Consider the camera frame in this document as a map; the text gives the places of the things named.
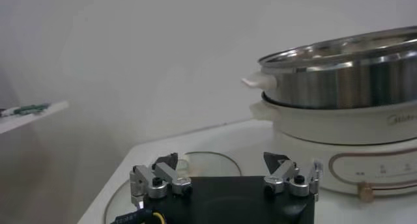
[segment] white countertop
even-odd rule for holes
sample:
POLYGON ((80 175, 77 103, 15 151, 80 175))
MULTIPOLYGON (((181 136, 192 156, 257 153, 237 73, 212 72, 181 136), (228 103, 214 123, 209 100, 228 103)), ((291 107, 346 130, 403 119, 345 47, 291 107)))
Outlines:
MULTIPOLYGON (((273 143, 271 124, 255 120, 138 145, 128 153, 78 223, 104 223, 108 202, 128 180, 134 165, 148 165, 158 156, 172 152, 191 151, 221 152, 239 164, 243 175, 266 175, 263 152, 278 153, 279 145, 273 143)), ((378 198, 374 203, 364 204, 355 196, 322 189, 316 208, 317 223, 417 223, 416 194, 378 198)))

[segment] white cooker base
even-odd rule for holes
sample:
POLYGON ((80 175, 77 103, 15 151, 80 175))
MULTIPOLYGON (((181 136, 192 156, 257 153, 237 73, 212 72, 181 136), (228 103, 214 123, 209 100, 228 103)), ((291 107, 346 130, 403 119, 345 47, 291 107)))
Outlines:
POLYGON ((325 189, 357 194, 358 184, 365 182, 374 195, 417 191, 417 139, 385 145, 327 145, 275 132, 275 140, 294 161, 323 162, 321 186, 325 189))
POLYGON ((417 138, 417 101, 336 110, 299 109, 261 101, 250 109, 254 118, 272 121, 275 130, 318 143, 369 145, 417 138))

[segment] shelf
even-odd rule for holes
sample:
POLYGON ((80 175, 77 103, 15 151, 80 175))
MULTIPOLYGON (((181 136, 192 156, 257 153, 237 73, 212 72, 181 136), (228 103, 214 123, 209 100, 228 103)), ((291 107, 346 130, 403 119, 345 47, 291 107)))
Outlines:
POLYGON ((51 104, 49 108, 44 110, 39 114, 29 114, 24 116, 10 116, 0 118, 0 134, 13 130, 14 128, 18 128, 25 124, 34 122, 38 119, 44 118, 61 110, 64 110, 68 107, 68 102, 58 102, 55 104, 51 104))

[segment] black cable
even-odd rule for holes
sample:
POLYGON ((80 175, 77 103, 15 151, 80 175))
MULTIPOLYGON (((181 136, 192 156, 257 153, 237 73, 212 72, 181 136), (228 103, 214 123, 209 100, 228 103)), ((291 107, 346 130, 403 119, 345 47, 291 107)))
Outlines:
POLYGON ((189 155, 189 154, 215 154, 215 155, 219 155, 219 156, 222 156, 224 158, 227 158, 228 160, 230 160, 231 162, 233 162, 236 165, 236 167, 237 167, 237 169, 239 171, 239 175, 242 176, 242 170, 240 170, 240 167, 237 164, 237 162, 235 160, 231 159, 229 156, 226 156, 225 154, 222 154, 222 153, 219 153, 219 152, 209 152, 209 151, 187 152, 187 153, 185 153, 185 155, 189 155))
POLYGON ((167 218, 165 217, 165 215, 163 213, 161 213, 162 217, 164 218, 165 224, 168 224, 167 222, 167 218))
POLYGON ((151 209, 143 208, 135 212, 130 212, 125 215, 117 216, 115 218, 115 221, 112 222, 111 224, 138 224, 138 223, 145 222, 146 220, 149 220, 150 218, 152 218, 152 215, 153 215, 153 212, 151 209))

